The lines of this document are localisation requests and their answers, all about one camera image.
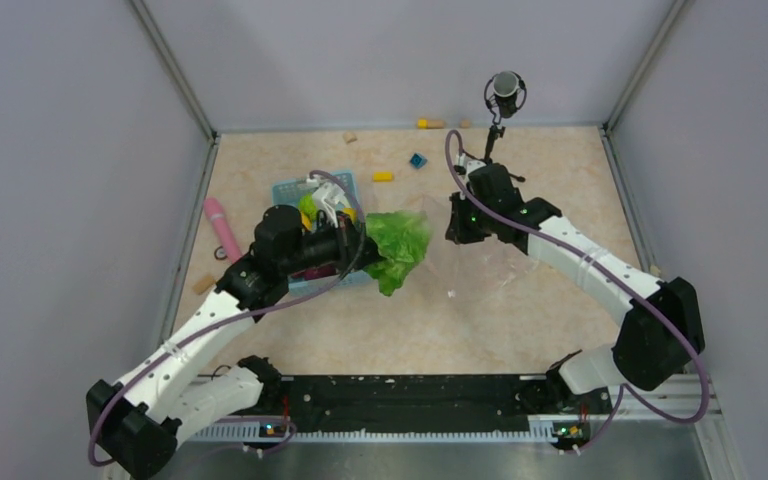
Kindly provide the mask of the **green lettuce toy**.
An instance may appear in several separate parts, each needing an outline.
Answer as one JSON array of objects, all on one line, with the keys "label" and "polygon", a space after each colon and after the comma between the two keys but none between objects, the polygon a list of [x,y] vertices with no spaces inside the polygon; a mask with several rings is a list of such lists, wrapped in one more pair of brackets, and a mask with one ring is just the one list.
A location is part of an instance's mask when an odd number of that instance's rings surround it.
[{"label": "green lettuce toy", "polygon": [[425,259],[432,238],[430,221],[422,211],[399,210],[367,214],[365,226],[381,259],[363,270],[377,281],[378,291],[390,297]]}]

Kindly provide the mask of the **yellow mango toy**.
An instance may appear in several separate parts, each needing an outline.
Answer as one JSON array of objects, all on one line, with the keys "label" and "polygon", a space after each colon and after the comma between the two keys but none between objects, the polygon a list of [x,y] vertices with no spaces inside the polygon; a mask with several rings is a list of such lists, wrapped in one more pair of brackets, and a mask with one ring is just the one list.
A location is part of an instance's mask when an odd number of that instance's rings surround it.
[{"label": "yellow mango toy", "polygon": [[357,212],[355,209],[347,207],[343,208],[341,212],[345,214],[353,224],[357,224]]}]

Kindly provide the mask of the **clear zip top bag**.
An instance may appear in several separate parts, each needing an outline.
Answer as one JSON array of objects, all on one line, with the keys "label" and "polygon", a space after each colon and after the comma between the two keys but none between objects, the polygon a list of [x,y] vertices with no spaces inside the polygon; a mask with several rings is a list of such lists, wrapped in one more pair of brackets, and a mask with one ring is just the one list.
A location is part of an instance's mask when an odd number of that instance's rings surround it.
[{"label": "clear zip top bag", "polygon": [[494,238],[469,245],[447,241],[445,231],[450,215],[447,201],[421,195],[402,210],[424,212],[432,227],[432,238],[423,262],[395,292],[425,286],[437,296],[473,300],[507,287],[538,269],[537,261]]}]

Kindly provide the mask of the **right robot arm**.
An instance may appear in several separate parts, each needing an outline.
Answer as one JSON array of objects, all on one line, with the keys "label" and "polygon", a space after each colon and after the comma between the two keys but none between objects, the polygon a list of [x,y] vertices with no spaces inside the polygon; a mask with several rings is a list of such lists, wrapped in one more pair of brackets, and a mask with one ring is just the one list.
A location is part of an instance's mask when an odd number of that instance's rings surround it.
[{"label": "right robot arm", "polygon": [[590,240],[545,199],[523,200],[500,164],[470,160],[455,171],[468,191],[450,197],[447,240],[466,245],[495,237],[516,247],[573,281],[619,327],[613,343],[570,354],[550,368],[546,397],[554,409],[572,412],[602,387],[656,389],[691,360],[675,331],[703,352],[698,298],[687,280],[645,273]]}]

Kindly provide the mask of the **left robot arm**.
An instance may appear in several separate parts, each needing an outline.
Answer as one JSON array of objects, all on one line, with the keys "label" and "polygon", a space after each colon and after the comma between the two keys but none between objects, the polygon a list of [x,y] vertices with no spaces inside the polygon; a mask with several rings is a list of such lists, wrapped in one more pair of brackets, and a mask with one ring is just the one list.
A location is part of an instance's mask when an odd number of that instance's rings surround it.
[{"label": "left robot arm", "polygon": [[[90,463],[116,463],[135,479],[149,479],[182,443],[218,420],[249,408],[274,410],[281,388],[262,360],[236,366],[217,380],[193,381],[264,315],[302,303],[285,298],[292,275],[324,265],[347,274],[379,259],[361,212],[340,212],[335,225],[308,231],[297,208],[267,209],[248,252],[224,272],[185,325],[140,366],[87,392]],[[108,459],[99,459],[98,450]]]}]

